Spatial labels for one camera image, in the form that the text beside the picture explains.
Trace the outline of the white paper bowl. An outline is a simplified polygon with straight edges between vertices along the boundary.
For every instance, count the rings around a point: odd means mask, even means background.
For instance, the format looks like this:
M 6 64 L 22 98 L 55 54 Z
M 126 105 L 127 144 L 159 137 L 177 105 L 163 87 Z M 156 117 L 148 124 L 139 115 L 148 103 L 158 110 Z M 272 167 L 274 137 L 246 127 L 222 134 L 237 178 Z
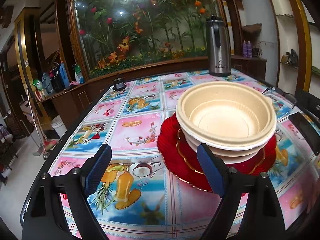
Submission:
M 185 140 L 190 148 L 197 152 L 197 147 L 201 144 L 200 141 L 194 139 L 191 135 L 189 135 L 184 129 L 180 128 L 180 132 L 184 134 Z M 253 158 L 267 143 L 264 143 L 261 146 L 255 147 L 251 150 L 244 151 L 228 151 L 219 148 L 215 148 L 212 146 L 208 146 L 212 153 L 221 158 L 226 164 L 236 164 L 242 163 Z

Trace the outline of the small red gold-rimmed plate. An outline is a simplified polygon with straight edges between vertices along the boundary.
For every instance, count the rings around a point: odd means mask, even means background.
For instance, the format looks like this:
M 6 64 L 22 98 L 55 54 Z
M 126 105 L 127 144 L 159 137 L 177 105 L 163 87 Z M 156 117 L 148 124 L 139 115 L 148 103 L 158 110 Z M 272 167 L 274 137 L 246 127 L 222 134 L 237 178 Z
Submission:
M 199 174 L 203 174 L 196 152 L 188 145 L 185 136 L 180 129 L 177 132 L 176 149 L 178 154 L 191 170 Z M 225 165 L 227 167 L 234 167 L 243 174 L 250 175 L 258 174 L 258 172 L 267 172 L 271 169 L 271 165 L 268 163 L 267 154 L 264 148 L 246 161 L 232 164 L 225 163 Z

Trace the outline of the large red scalloped plate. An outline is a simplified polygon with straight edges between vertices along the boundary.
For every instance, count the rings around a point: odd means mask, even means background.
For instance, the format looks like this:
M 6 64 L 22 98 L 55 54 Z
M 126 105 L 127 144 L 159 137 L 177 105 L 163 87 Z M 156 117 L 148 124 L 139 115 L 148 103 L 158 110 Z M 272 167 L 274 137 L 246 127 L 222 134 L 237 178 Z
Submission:
M 212 189 L 204 173 L 199 174 L 191 170 L 177 152 L 177 132 L 180 128 L 176 115 L 168 117 L 161 125 L 157 147 L 163 157 L 164 163 L 167 169 L 181 181 L 199 190 L 212 193 Z M 278 147 L 276 137 L 273 136 L 263 148 L 267 154 L 268 163 L 272 168 L 277 158 Z

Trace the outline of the beige plastic bowl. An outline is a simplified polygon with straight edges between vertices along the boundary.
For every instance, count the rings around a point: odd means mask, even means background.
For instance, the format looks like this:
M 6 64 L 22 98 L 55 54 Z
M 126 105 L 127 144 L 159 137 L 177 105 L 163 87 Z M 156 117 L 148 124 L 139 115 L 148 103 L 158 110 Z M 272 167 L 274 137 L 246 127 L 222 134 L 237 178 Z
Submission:
M 176 118 L 194 139 L 227 151 L 246 151 L 268 142 L 277 116 L 272 100 L 243 84 L 216 81 L 188 88 Z

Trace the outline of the colourful patterned tablecloth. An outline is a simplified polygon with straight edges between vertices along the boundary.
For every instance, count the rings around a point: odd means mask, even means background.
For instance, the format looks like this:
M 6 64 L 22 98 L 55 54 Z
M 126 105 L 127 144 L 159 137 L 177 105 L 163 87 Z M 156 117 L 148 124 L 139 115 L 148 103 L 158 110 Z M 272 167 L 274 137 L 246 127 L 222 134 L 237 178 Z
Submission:
M 175 113 L 181 94 L 216 77 L 207 71 L 148 77 L 109 88 L 66 133 L 48 172 L 67 174 L 99 147 L 112 148 L 112 160 L 88 203 L 109 239 L 198 239 L 216 211 L 218 195 L 178 179 L 157 148 L 162 122 Z M 270 87 L 238 70 L 227 81 L 263 93 Z M 319 196 L 319 157 L 289 120 L 277 114 L 277 158 L 268 171 L 285 226 L 308 215 Z

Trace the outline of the white plastic bucket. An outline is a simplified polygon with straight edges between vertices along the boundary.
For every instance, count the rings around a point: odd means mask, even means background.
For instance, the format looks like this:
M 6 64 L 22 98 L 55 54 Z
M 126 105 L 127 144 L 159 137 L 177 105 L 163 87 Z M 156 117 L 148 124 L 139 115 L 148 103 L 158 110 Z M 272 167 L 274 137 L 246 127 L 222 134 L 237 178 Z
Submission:
M 63 123 L 61 117 L 58 115 L 51 121 L 52 128 L 56 131 L 58 136 L 60 138 L 63 137 L 65 132 L 67 131 L 67 128 L 65 127 L 65 124 Z

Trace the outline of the small black jar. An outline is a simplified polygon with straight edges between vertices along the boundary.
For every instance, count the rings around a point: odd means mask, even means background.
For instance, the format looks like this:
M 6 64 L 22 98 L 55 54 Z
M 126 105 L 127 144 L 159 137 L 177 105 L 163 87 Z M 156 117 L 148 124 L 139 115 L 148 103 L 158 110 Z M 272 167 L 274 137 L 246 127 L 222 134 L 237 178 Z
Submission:
M 126 88 L 126 85 L 125 85 L 125 82 L 124 82 L 124 79 L 121 78 L 121 77 L 118 77 L 116 79 L 113 80 L 113 87 L 112 89 L 114 91 L 121 91 L 121 90 L 124 90 Z

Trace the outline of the eyeglasses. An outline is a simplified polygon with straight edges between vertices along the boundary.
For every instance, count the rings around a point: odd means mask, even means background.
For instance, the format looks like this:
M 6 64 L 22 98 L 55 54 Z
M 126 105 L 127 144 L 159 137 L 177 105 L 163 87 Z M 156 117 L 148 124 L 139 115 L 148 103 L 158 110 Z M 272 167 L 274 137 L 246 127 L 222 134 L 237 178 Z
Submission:
M 278 87 L 268 87 L 263 91 L 263 95 L 272 100 L 272 105 L 277 114 L 288 114 L 296 106 L 297 99 L 291 93 L 284 92 Z

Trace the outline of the blue plastic bottle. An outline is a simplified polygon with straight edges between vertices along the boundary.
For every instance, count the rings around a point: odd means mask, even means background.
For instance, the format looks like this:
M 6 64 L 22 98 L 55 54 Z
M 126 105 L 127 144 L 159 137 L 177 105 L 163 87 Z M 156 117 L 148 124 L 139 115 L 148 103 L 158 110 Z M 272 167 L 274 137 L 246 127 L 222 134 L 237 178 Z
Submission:
M 69 87 L 69 79 L 63 62 L 60 63 L 59 72 L 65 88 Z

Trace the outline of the purple bottle pair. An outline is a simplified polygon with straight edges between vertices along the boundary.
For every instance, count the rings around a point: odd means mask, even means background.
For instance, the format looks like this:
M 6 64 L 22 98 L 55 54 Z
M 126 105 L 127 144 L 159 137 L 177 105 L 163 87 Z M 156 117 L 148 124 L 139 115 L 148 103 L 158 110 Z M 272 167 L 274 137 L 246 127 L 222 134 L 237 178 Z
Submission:
M 250 41 L 244 41 L 242 44 L 243 57 L 252 58 L 252 44 Z

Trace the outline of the stainless steel thermos jug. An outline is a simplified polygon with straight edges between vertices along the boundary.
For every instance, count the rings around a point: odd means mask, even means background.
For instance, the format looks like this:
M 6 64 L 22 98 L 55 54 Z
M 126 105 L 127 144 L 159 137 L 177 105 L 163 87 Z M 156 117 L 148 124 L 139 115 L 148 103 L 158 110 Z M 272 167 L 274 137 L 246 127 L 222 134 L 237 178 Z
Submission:
M 230 76 L 231 48 L 228 30 L 223 19 L 216 15 L 206 19 L 206 41 L 210 75 Z

